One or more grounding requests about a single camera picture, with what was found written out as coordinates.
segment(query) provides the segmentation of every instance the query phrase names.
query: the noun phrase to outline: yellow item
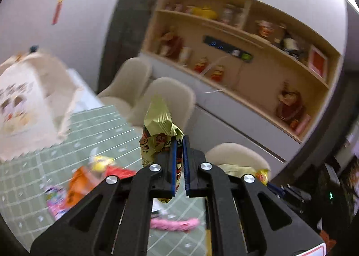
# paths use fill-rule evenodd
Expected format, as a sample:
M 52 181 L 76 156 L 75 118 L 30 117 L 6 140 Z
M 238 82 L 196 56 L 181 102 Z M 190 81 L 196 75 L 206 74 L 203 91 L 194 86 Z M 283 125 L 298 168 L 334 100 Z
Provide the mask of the yellow item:
M 141 156 L 143 167 L 155 163 L 155 154 L 169 150 L 171 138 L 176 137 L 177 144 L 183 139 L 182 131 L 172 123 L 171 114 L 162 97 L 154 96 L 146 113 L 143 123 L 143 134 L 140 139 Z M 177 182 L 179 186 L 182 167 L 182 152 L 177 149 Z M 170 199 L 159 199 L 168 203 Z
M 217 19 L 218 15 L 215 11 L 211 10 L 209 7 L 203 7 L 201 11 L 201 16 L 208 19 Z
M 262 182 L 265 186 L 268 184 L 268 170 L 267 169 L 261 169 L 258 170 L 255 177 Z
M 106 156 L 95 156 L 92 162 L 92 169 L 91 171 L 96 172 L 105 172 L 108 165 L 111 165 L 114 161 L 113 158 L 109 158 Z
M 193 7 L 192 14 L 197 16 L 202 16 L 202 8 Z

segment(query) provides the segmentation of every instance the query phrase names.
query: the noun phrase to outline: green snack bag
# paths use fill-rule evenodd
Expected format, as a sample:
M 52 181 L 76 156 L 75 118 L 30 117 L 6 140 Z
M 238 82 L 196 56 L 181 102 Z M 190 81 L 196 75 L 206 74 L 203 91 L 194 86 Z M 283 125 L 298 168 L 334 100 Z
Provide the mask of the green snack bag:
M 171 113 L 165 101 L 160 96 L 154 96 L 146 113 L 143 123 L 143 133 L 140 139 L 142 166 L 155 163 L 156 153 L 169 151 L 171 138 L 177 140 L 177 173 L 176 190 L 179 187 L 182 170 L 182 131 L 172 123 Z M 168 203 L 170 199 L 159 199 Z

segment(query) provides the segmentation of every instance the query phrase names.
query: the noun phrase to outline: table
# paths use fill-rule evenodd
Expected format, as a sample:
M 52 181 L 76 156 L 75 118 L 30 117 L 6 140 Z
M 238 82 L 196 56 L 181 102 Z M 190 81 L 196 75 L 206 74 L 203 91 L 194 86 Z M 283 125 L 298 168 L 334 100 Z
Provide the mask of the table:
M 68 138 L 58 146 L 0 164 L 0 213 L 27 250 L 54 223 L 47 211 L 44 187 L 49 184 L 67 187 L 72 173 L 87 164 L 94 147 L 98 147 L 98 153 L 114 158 L 119 166 L 132 170 L 142 167 L 141 134 L 127 124 L 114 106 L 103 106 L 75 70 L 68 72 L 83 88 L 71 116 Z M 205 255 L 203 200 L 185 196 L 184 180 L 176 197 L 164 209 L 173 220 L 200 218 L 201 226 L 187 234 L 151 230 L 148 255 Z

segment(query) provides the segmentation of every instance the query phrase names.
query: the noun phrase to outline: figurine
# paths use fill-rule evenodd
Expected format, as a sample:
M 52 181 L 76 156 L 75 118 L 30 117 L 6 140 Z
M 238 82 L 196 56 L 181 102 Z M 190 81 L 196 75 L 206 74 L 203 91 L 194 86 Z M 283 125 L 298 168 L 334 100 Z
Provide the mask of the figurine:
M 207 65 L 208 65 L 207 57 L 200 58 L 200 60 L 196 63 L 196 66 L 193 70 L 197 73 L 202 73 L 203 70 L 207 67 Z
M 269 21 L 260 20 L 260 21 L 256 21 L 256 23 L 259 25 L 258 34 L 262 38 L 267 39 L 270 36 L 270 34 L 274 31 L 273 24 Z
M 298 91 L 289 91 L 288 82 L 284 82 L 283 90 L 278 96 L 279 105 L 276 114 L 289 127 L 295 130 L 299 124 L 305 107 L 303 105 L 302 96 Z
M 160 38 L 160 55 L 177 60 L 181 52 L 183 39 L 176 34 L 176 27 L 170 26 L 169 31 Z
M 167 3 L 164 10 L 172 10 L 172 5 L 171 3 Z
M 186 12 L 187 14 L 193 14 L 193 8 L 194 8 L 193 5 L 189 5 L 189 6 L 186 7 L 185 12 Z
M 175 4 L 173 11 L 182 12 L 183 5 L 181 3 Z
M 222 81 L 223 74 L 224 74 L 224 67 L 222 65 L 216 66 L 213 74 L 211 75 L 211 79 L 219 83 Z

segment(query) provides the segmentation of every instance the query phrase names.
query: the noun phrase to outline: red picture frame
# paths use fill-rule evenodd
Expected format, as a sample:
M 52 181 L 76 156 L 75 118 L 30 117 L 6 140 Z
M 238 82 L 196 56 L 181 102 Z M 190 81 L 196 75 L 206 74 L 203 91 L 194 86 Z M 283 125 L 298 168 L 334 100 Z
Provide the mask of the red picture frame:
M 309 50 L 308 68 L 324 80 L 327 79 L 328 58 L 313 45 Z

